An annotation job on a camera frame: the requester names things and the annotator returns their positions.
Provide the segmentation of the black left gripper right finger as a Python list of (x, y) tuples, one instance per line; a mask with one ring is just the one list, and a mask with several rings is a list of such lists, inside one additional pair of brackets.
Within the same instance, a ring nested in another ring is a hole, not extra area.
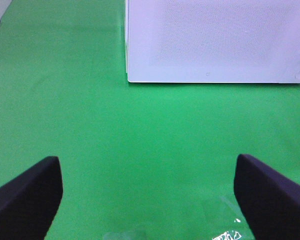
[(233, 191), (257, 240), (300, 240), (300, 185), (250, 154), (239, 154)]

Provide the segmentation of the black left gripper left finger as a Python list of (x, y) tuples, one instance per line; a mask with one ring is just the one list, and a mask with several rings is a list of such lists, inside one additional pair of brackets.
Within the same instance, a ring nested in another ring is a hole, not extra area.
[(63, 197), (60, 160), (47, 156), (0, 187), (0, 240), (43, 240)]

